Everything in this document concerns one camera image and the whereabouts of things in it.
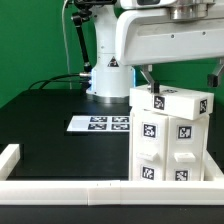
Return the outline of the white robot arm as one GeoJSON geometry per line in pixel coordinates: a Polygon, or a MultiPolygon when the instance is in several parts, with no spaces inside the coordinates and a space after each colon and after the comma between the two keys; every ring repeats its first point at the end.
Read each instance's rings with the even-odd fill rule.
{"type": "Polygon", "coordinates": [[[224,74],[224,0],[117,0],[124,10],[101,2],[92,9],[97,63],[87,96],[123,103],[135,86],[134,67],[217,58],[224,74]]]}

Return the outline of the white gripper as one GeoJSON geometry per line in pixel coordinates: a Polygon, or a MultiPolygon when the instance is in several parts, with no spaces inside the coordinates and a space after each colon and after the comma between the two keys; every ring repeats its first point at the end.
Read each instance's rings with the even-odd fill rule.
{"type": "MultiPolygon", "coordinates": [[[[142,65],[140,72],[152,93],[160,84],[149,72],[149,66],[224,56],[224,8],[210,8],[204,19],[174,22],[168,10],[130,10],[117,21],[116,58],[124,65],[142,65]]],[[[224,58],[220,58],[207,81],[218,87],[224,74],[224,58]]]]}

